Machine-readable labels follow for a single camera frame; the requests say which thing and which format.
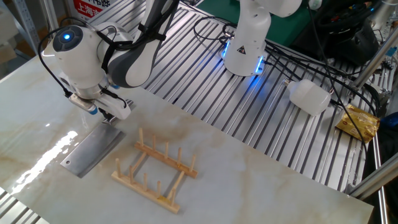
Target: wire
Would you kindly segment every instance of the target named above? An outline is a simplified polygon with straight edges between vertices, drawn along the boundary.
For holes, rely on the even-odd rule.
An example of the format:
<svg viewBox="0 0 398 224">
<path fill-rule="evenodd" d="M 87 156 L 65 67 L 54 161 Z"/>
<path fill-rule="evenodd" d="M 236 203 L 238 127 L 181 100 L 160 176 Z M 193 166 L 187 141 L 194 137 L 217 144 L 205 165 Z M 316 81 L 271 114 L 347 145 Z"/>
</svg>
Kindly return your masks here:
<svg viewBox="0 0 398 224">
<path fill-rule="evenodd" d="M 206 17 L 202 17 L 202 18 L 200 18 L 199 20 L 197 20 L 196 23 L 193 25 L 193 33 L 194 33 L 197 37 L 200 37 L 200 38 L 203 38 L 203 39 L 206 39 L 206 40 L 220 40 L 220 41 L 221 41 L 221 40 L 226 40 L 226 39 L 229 38 L 229 37 L 223 37 L 223 36 L 218 37 L 218 38 L 209 38 L 209 37 L 204 37 L 204 36 L 200 35 L 200 34 L 197 32 L 196 27 L 197 27 L 197 25 L 199 25 L 199 23 L 200 23 L 201 21 L 204 21 L 204 20 L 206 20 L 206 19 L 222 19 L 222 18 L 217 17 L 217 16 L 206 16 Z"/>
<path fill-rule="evenodd" d="M 54 79 L 55 81 L 57 81 L 57 83 L 62 87 L 62 90 L 63 90 L 63 92 L 65 93 L 65 96 L 66 96 L 67 98 L 69 98 L 69 96 L 72 95 L 72 92 L 69 91 L 68 89 L 66 89 L 65 86 L 61 83 L 61 81 L 60 81 L 58 78 L 56 78 L 56 76 L 54 75 L 54 73 L 52 73 L 51 69 L 45 64 L 45 62 L 44 62 L 44 60 L 43 60 L 43 56 L 42 56 L 42 45 L 43 45 L 44 41 L 45 41 L 46 39 L 48 39 L 52 34 L 54 34 L 54 33 L 58 32 L 58 31 L 62 30 L 63 28 L 64 28 L 64 27 L 60 27 L 60 28 L 58 28 L 58 29 L 55 29 L 55 30 L 49 32 L 49 33 L 40 41 L 39 46 L 37 47 L 37 52 L 39 53 L 39 59 L 40 59 L 40 61 L 42 62 L 42 65 L 44 66 L 44 68 L 49 72 L 49 74 L 53 77 L 53 79 Z"/>
<path fill-rule="evenodd" d="M 381 38 L 380 44 L 383 44 L 383 43 L 384 43 L 384 39 L 383 39 L 383 35 L 381 34 L 381 30 L 380 30 L 380 29 L 377 29 L 377 30 L 373 30 L 373 31 L 379 31 L 379 33 L 380 33 L 380 38 Z"/>
<path fill-rule="evenodd" d="M 109 28 L 109 27 L 113 27 L 113 29 L 114 29 L 114 36 L 113 36 L 113 38 L 112 38 L 112 41 L 114 41 L 114 38 L 115 38 L 115 37 L 117 36 L 117 34 L 118 34 L 118 30 L 117 30 L 117 28 L 116 28 L 114 25 L 109 25 L 109 26 L 105 27 L 104 29 L 101 29 L 100 32 L 106 30 L 106 29 Z"/>
<path fill-rule="evenodd" d="M 81 22 L 82 24 L 84 24 L 84 25 L 86 25 L 86 26 L 92 27 L 92 25 L 91 25 L 90 23 L 84 21 L 83 19 L 80 19 L 80 18 L 77 18 L 77 17 L 73 17 L 73 16 L 63 18 L 63 19 L 61 20 L 61 22 L 60 22 L 60 27 L 63 27 L 63 23 L 64 23 L 65 21 L 67 21 L 67 20 L 79 21 L 79 22 Z"/>
<path fill-rule="evenodd" d="M 315 21 L 314 21 L 313 16 L 312 16 L 312 12 L 311 12 L 311 9 L 310 9 L 310 3 L 309 3 L 309 1 L 307 1 L 307 9 L 308 9 L 308 13 L 310 14 L 311 23 L 312 23 L 313 31 L 314 31 L 314 34 L 315 34 L 315 38 L 316 38 L 316 40 L 317 40 L 317 44 L 318 44 L 319 49 L 320 49 L 320 51 L 321 51 L 323 60 L 325 61 L 325 65 L 326 65 L 326 66 L 325 66 L 325 69 L 326 69 L 326 71 L 329 73 L 329 79 L 330 79 L 331 87 L 332 87 L 333 90 L 335 91 L 335 94 L 336 94 L 336 96 L 337 96 L 338 102 L 341 103 L 342 105 L 344 105 L 343 100 L 341 100 L 341 97 L 340 97 L 340 95 L 339 95 L 338 92 L 337 92 L 337 89 L 336 89 L 336 87 L 335 87 L 335 84 L 333 83 L 333 79 L 331 78 L 331 74 L 330 74 L 330 71 L 329 71 L 329 65 L 327 64 L 327 59 L 326 59 L 325 53 L 324 53 L 324 51 L 323 51 L 322 44 L 321 44 L 321 42 L 320 42 L 320 40 L 319 40 L 319 37 L 318 37 L 317 28 L 315 27 Z M 368 153 L 368 149 L 366 148 L 365 140 L 364 140 L 364 138 L 363 138 L 363 136 L 362 136 L 361 131 L 359 130 L 358 126 L 355 124 L 354 119 L 353 119 L 353 118 L 351 117 L 351 115 L 348 113 L 347 108 L 346 108 L 345 106 L 343 106 L 343 109 L 344 109 L 345 113 L 347 114 L 349 120 L 352 122 L 352 124 L 354 125 L 354 127 L 355 127 L 356 130 L 358 131 L 358 134 L 359 134 L 359 136 L 361 137 L 362 145 L 363 145 L 363 147 L 364 147 L 364 149 L 365 149 L 365 153 Z"/>
<path fill-rule="evenodd" d="M 282 51 L 276 52 L 276 53 L 278 53 L 278 54 L 285 54 L 285 53 L 282 52 Z M 330 70 L 329 70 L 329 74 L 326 74 L 326 73 L 323 73 L 323 72 L 321 72 L 321 71 L 318 71 L 317 69 L 315 69 L 315 68 L 313 68 L 313 67 L 311 67 L 311 66 L 305 65 L 305 64 L 303 64 L 303 63 L 301 63 L 301 62 L 298 62 L 297 60 L 291 59 L 291 61 L 293 61 L 293 62 L 295 62 L 295 63 L 297 63 L 297 64 L 299 64 L 299 65 L 301 65 L 301 66 L 303 66 L 303 67 L 305 67 L 305 68 L 307 68 L 307 69 L 309 69 L 309 70 L 312 70 L 313 72 L 317 72 L 317 73 L 319 73 L 320 75 L 323 75 L 323 76 L 326 76 L 326 77 L 328 77 L 328 78 L 331 78 L 333 81 L 339 83 L 339 84 L 342 85 L 343 87 L 347 88 L 349 91 L 352 91 L 355 95 L 358 95 L 358 96 L 370 107 L 370 109 L 372 110 L 372 112 L 373 112 L 374 115 L 377 115 L 377 110 L 374 109 L 373 105 L 371 104 L 371 102 L 369 102 L 368 99 L 366 99 L 366 98 L 365 98 L 362 94 L 360 94 L 358 91 L 354 90 L 351 86 L 347 85 L 345 82 L 343 82 L 343 81 L 341 81 L 341 80 L 339 80 L 339 79 L 337 79 L 337 78 L 331 76 L 331 75 L 330 75 Z"/>
</svg>

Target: marble surface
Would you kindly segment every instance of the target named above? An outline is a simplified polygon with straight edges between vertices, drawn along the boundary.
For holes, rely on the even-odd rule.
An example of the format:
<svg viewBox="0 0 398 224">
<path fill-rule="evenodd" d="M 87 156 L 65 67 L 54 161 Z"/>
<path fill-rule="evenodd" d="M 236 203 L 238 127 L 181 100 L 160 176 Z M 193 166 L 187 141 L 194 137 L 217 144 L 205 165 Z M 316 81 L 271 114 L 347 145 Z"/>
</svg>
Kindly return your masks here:
<svg viewBox="0 0 398 224">
<path fill-rule="evenodd" d="M 55 72 L 52 57 L 46 62 Z M 34 58 L 0 81 L 0 187 L 49 223 L 367 223 L 372 206 L 325 187 L 200 121 L 152 93 L 136 88 L 118 94 L 135 102 L 116 127 L 127 136 L 84 178 L 59 163 L 102 120 L 73 106 Z M 138 127 L 150 145 L 170 141 L 169 156 L 182 147 L 182 162 L 196 154 L 198 177 L 177 188 L 178 215 L 111 179 L 141 155 L 133 144 Z M 146 157 L 136 172 L 167 195 L 179 172 Z"/>
</svg>

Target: plastic container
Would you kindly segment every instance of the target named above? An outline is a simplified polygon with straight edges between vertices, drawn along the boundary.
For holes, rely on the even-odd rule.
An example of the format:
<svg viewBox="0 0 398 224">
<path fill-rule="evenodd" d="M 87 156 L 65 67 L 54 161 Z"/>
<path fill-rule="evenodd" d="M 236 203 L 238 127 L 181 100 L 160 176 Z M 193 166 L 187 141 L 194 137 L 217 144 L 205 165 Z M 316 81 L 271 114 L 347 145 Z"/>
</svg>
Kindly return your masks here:
<svg viewBox="0 0 398 224">
<path fill-rule="evenodd" d="M 310 80 L 285 81 L 290 91 L 290 100 L 312 116 L 320 115 L 330 102 L 330 94 Z"/>
</svg>

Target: white robotic arm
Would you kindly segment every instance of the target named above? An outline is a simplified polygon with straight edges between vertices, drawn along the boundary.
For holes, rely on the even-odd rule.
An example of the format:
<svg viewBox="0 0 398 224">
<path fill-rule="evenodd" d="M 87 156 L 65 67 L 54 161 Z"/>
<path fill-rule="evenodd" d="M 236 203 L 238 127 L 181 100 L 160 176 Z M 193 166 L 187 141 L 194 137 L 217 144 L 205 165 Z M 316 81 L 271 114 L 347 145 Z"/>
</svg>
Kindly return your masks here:
<svg viewBox="0 0 398 224">
<path fill-rule="evenodd" d="M 126 119 L 130 108 L 109 89 L 134 88 L 149 78 L 177 6 L 178 0 L 148 0 L 136 41 L 114 22 L 60 30 L 53 48 L 63 71 L 60 79 L 73 92 L 68 99 L 91 114 L 100 110 Z"/>
<path fill-rule="evenodd" d="M 222 53 L 225 67 L 240 76 L 259 75 L 267 57 L 266 36 L 271 15 L 287 17 L 300 6 L 301 0 L 241 0 L 241 14 L 235 36 Z"/>
</svg>

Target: black cable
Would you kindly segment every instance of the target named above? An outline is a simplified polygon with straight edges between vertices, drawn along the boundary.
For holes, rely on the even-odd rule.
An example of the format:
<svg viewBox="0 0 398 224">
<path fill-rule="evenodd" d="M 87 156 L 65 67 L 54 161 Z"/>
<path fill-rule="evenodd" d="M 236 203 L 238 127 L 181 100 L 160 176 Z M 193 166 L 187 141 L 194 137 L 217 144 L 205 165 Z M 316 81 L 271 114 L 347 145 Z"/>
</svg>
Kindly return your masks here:
<svg viewBox="0 0 398 224">
<path fill-rule="evenodd" d="M 217 16 L 206 16 L 206 17 L 202 17 L 202 18 L 200 18 L 199 20 L 197 20 L 196 23 L 193 25 L 193 33 L 194 33 L 197 37 L 200 37 L 200 38 L 203 38 L 203 39 L 206 39 L 206 40 L 226 40 L 226 39 L 229 38 L 229 37 L 223 37 L 223 36 L 218 37 L 218 38 L 209 38 L 209 37 L 204 37 L 204 36 L 200 35 L 200 34 L 197 32 L 197 30 L 196 30 L 196 26 L 199 25 L 199 23 L 200 23 L 201 21 L 204 21 L 204 20 L 206 20 L 206 19 L 222 19 L 222 18 L 217 17 Z"/>
<path fill-rule="evenodd" d="M 278 58 L 276 58 L 274 55 L 272 55 L 272 54 L 269 53 L 268 51 L 267 51 L 267 53 L 268 53 L 271 57 L 273 57 L 279 65 L 283 66 L 284 69 L 288 70 L 288 71 L 290 72 L 290 74 L 291 74 L 292 76 L 294 76 L 294 77 L 298 80 L 298 82 L 302 80 L 301 77 L 299 77 L 297 74 L 295 74 L 293 71 L 291 71 L 291 69 L 287 68 L 287 66 L 286 66 L 285 64 L 283 64 Z M 285 74 L 285 73 L 284 73 L 280 68 L 278 68 L 276 65 L 274 65 L 274 64 L 272 64 L 272 63 L 265 62 L 265 61 L 264 61 L 264 63 L 265 63 L 265 64 L 268 64 L 268 65 L 273 65 L 278 71 L 281 72 L 281 74 L 285 75 L 287 78 L 289 78 L 289 80 L 292 80 L 291 77 L 289 77 L 287 74 Z M 330 99 L 330 103 L 333 104 L 333 105 L 336 105 L 336 106 L 343 106 L 343 105 L 341 105 L 339 102 L 335 101 L 334 99 Z"/>
<path fill-rule="evenodd" d="M 326 65 L 326 66 L 325 66 L 325 69 L 326 69 L 326 71 L 329 73 L 330 84 L 331 84 L 333 90 L 335 91 L 335 94 L 336 94 L 336 96 L 337 96 L 338 102 L 341 103 L 342 105 L 344 105 L 343 100 L 341 100 L 341 97 L 340 97 L 340 95 L 339 95 L 338 92 L 337 92 L 337 89 L 336 89 L 336 87 L 335 87 L 335 84 L 333 84 L 333 79 L 331 78 L 331 74 L 330 74 L 330 71 L 329 71 L 329 66 L 328 66 L 328 64 L 327 64 L 327 58 L 326 58 L 326 56 L 325 56 L 325 53 L 324 53 L 324 51 L 323 51 L 323 49 L 322 49 L 322 44 L 321 44 L 321 42 L 320 42 L 320 40 L 319 40 L 319 37 L 318 37 L 317 28 L 315 27 L 315 21 L 314 21 L 313 16 L 312 16 L 312 12 L 311 12 L 311 9 L 310 9 L 310 3 L 309 3 L 309 1 L 307 1 L 307 9 L 308 9 L 308 13 L 310 14 L 311 23 L 312 23 L 312 28 L 313 28 L 313 31 L 314 31 L 314 34 L 315 34 L 315 38 L 316 38 L 316 40 L 317 40 L 317 44 L 318 44 L 318 46 L 319 46 L 319 48 L 320 48 L 320 51 L 321 51 L 323 60 L 325 61 L 325 65 Z M 353 119 L 353 118 L 351 117 L 351 115 L 348 113 L 347 108 L 346 108 L 345 106 L 343 106 L 343 109 L 344 109 L 345 113 L 347 114 L 349 120 L 352 122 L 352 124 L 354 125 L 354 127 L 355 127 L 356 130 L 358 131 L 358 134 L 359 134 L 359 136 L 361 137 L 362 145 L 363 145 L 363 147 L 364 147 L 364 149 L 365 149 L 365 153 L 368 153 L 368 149 L 367 149 L 367 147 L 366 147 L 366 143 L 365 143 L 365 140 L 364 140 L 364 138 L 363 138 L 363 136 L 362 136 L 361 131 L 359 130 L 358 126 L 355 124 L 354 119 Z"/>
<path fill-rule="evenodd" d="M 381 38 L 380 44 L 383 44 L 383 43 L 384 43 L 384 39 L 383 39 L 383 35 L 381 34 L 381 30 L 380 30 L 380 29 L 377 29 L 377 30 L 373 30 L 373 31 L 379 31 L 379 33 L 380 33 L 380 38 Z"/>
<path fill-rule="evenodd" d="M 91 26 L 91 27 L 92 27 L 92 25 L 91 25 L 90 23 L 84 21 L 83 19 L 80 19 L 80 18 L 77 18 L 77 17 L 73 17 L 73 16 L 63 18 L 63 19 L 61 20 L 61 22 L 60 22 L 60 27 L 63 27 L 63 23 L 64 23 L 65 21 L 67 21 L 67 20 L 79 21 L 79 22 L 81 22 L 82 24 L 84 24 L 84 25 L 86 25 L 86 26 Z"/>
<path fill-rule="evenodd" d="M 377 111 L 374 109 L 373 105 L 371 104 L 371 102 L 369 102 L 368 99 L 366 99 L 362 94 L 360 94 L 358 91 L 354 90 L 351 86 L 347 85 L 347 84 L 344 83 L 343 81 L 341 81 L 341 80 L 339 80 L 339 79 L 333 77 L 332 75 L 329 75 L 329 74 L 330 74 L 330 70 L 328 71 L 329 74 L 326 74 L 326 73 L 323 73 L 323 72 L 321 72 L 321 71 L 316 70 L 315 68 L 313 68 L 313 67 L 311 67 L 311 66 L 302 64 L 302 63 L 298 62 L 297 60 L 294 60 L 294 59 L 291 59 L 291 60 L 292 60 L 293 62 L 295 62 L 295 63 L 297 63 L 297 64 L 299 64 L 299 65 L 301 65 L 301 66 L 303 66 L 303 67 L 305 67 L 305 68 L 307 68 L 307 69 L 309 69 L 309 70 L 312 70 L 313 72 L 317 72 L 317 73 L 319 73 L 320 75 L 323 75 L 323 76 L 328 77 L 329 79 L 332 79 L 333 81 L 335 81 L 335 82 L 339 83 L 340 85 L 342 85 L 343 87 L 347 88 L 349 91 L 352 91 L 355 95 L 358 95 L 358 96 L 370 107 L 370 109 L 372 110 L 372 112 L 373 112 L 374 115 L 377 115 Z"/>
<path fill-rule="evenodd" d="M 113 93 L 113 92 L 109 91 L 109 90 L 106 89 L 106 88 L 103 88 L 103 89 L 102 89 L 102 92 L 103 92 L 104 94 L 107 94 L 108 96 L 110 96 L 110 97 L 112 97 L 112 98 L 119 99 L 119 100 L 123 101 L 123 103 L 124 103 L 124 108 L 127 107 L 126 101 L 125 101 L 124 99 L 120 98 L 116 93 Z"/>
<path fill-rule="evenodd" d="M 114 38 L 115 38 L 115 37 L 117 36 L 117 34 L 118 34 L 118 30 L 117 30 L 117 28 L 116 28 L 114 25 L 109 25 L 109 26 L 105 27 L 104 29 L 101 29 L 100 32 L 106 30 L 106 29 L 109 28 L 109 27 L 113 27 L 113 29 L 114 29 L 114 36 L 113 36 L 113 38 L 112 38 L 112 41 L 114 41 Z"/>
<path fill-rule="evenodd" d="M 49 32 L 39 43 L 39 46 L 37 47 L 37 52 L 39 53 L 39 59 L 42 62 L 42 65 L 44 66 L 44 68 L 49 72 L 49 74 L 54 78 L 55 81 L 57 81 L 57 83 L 62 87 L 63 92 L 65 93 L 65 96 L 67 98 L 69 98 L 69 96 L 71 96 L 73 93 L 71 91 L 69 91 L 68 89 L 65 88 L 65 86 L 62 84 L 62 82 L 54 75 L 54 73 L 52 73 L 51 69 L 45 64 L 44 60 L 43 60 L 43 56 L 42 56 L 42 44 L 44 43 L 44 41 L 46 39 L 48 39 L 52 34 L 62 30 L 64 27 L 60 27 L 58 29 L 55 29 L 51 32 Z"/>
</svg>

